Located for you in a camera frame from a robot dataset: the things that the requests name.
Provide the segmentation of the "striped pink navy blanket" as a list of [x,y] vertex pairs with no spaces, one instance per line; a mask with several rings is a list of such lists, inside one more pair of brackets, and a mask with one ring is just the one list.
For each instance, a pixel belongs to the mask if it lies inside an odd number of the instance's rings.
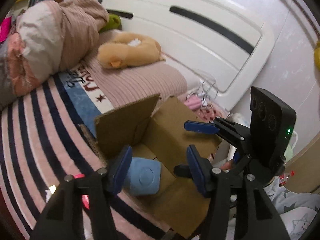
[[95,118],[112,109],[79,64],[1,112],[1,204],[23,239],[30,237],[50,186],[102,165],[80,125],[94,133]]

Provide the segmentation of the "light blue round device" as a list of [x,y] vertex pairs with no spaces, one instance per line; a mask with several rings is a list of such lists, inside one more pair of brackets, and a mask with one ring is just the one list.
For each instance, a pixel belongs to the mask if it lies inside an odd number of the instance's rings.
[[161,163],[133,157],[124,181],[124,189],[132,196],[156,194],[160,188]]

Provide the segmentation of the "bright pink box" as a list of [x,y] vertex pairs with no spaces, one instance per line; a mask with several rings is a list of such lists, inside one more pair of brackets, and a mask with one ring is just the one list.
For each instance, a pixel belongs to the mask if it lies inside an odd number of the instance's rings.
[[11,16],[7,17],[1,23],[0,42],[4,42],[7,39],[7,36],[9,35],[10,29],[11,29],[11,19],[12,19]]

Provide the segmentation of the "brown cardboard box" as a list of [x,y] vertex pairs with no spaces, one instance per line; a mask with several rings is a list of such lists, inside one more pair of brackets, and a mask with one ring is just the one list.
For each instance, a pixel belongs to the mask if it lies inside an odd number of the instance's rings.
[[159,161],[159,192],[136,197],[135,202],[176,233],[189,238],[205,219],[209,200],[201,196],[191,179],[175,176],[174,167],[187,162],[189,145],[195,145],[200,156],[208,158],[216,153],[221,139],[186,131],[186,121],[200,119],[178,98],[169,97],[156,109],[158,100],[159,95],[155,94],[97,116],[95,136],[85,125],[80,125],[80,129],[104,162],[117,156],[125,145],[132,147],[135,157]]

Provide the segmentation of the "tan plush toy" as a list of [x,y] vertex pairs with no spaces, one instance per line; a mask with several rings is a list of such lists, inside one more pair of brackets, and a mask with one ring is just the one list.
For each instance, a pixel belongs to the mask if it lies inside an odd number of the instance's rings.
[[160,44],[153,38],[131,32],[116,32],[98,48],[97,60],[104,68],[140,67],[164,61]]

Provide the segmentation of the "green plush toy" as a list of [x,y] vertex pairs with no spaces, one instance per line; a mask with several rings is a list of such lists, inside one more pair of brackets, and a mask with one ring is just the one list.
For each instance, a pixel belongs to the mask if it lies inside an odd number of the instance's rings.
[[120,29],[121,28],[121,19],[116,14],[109,14],[108,22],[100,29],[99,33],[103,33],[105,31]]

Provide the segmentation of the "polka dot pink sheet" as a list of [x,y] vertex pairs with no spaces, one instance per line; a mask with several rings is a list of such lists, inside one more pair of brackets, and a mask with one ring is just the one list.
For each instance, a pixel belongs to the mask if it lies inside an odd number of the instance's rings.
[[228,113],[215,105],[201,107],[195,111],[197,116],[204,122],[213,121],[217,116],[220,118],[226,118]]

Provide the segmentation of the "rolled pink grey duvet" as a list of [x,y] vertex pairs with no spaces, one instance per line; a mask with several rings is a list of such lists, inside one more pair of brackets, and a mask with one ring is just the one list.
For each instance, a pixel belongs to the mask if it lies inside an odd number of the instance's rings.
[[1,45],[1,108],[75,67],[108,21],[97,0],[46,0],[30,7]]

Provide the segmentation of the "white bed headboard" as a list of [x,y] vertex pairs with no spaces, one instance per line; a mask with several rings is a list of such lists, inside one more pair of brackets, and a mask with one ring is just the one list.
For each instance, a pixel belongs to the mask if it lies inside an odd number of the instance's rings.
[[102,0],[122,29],[154,38],[230,111],[274,48],[271,26],[231,0]]

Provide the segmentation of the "grey star-print clothing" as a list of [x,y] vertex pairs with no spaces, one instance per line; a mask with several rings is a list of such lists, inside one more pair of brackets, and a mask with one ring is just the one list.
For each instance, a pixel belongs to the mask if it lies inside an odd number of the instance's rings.
[[318,194],[295,193],[281,186],[279,177],[264,188],[291,239],[299,239],[319,211]]

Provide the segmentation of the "pink ribbed pillow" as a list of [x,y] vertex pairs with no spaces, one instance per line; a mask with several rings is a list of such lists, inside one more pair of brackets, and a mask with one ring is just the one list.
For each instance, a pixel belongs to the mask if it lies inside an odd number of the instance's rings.
[[97,45],[83,58],[87,70],[97,87],[117,108],[130,102],[160,94],[160,105],[170,96],[181,98],[200,87],[200,78],[185,66],[166,56],[165,61],[125,69],[105,69],[97,60],[98,48],[120,31],[111,30],[99,35]]

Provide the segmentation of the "pink pouch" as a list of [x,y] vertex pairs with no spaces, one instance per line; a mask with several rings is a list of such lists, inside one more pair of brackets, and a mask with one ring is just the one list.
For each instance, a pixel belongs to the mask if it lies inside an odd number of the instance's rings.
[[184,104],[192,111],[195,111],[202,106],[202,100],[198,96],[192,95],[185,100]]

